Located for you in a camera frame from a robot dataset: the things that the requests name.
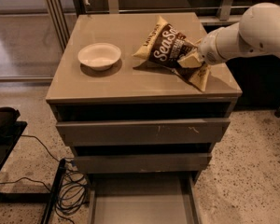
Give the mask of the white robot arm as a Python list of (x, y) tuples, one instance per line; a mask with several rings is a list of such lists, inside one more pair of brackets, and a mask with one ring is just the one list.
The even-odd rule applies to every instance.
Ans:
[(235, 24), (208, 33), (178, 63), (183, 68), (198, 68), (204, 63), (262, 55), (280, 59), (280, 6), (272, 3), (256, 4)]

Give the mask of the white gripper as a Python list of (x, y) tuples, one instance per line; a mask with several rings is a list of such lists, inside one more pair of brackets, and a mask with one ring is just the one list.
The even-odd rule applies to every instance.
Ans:
[(217, 35), (222, 31), (218, 28), (208, 33), (204, 38), (195, 42), (198, 45), (198, 51), (188, 53), (180, 58), (177, 62), (183, 68), (199, 68), (203, 65), (203, 61), (208, 64), (224, 63), (226, 60), (219, 54), (217, 49)]

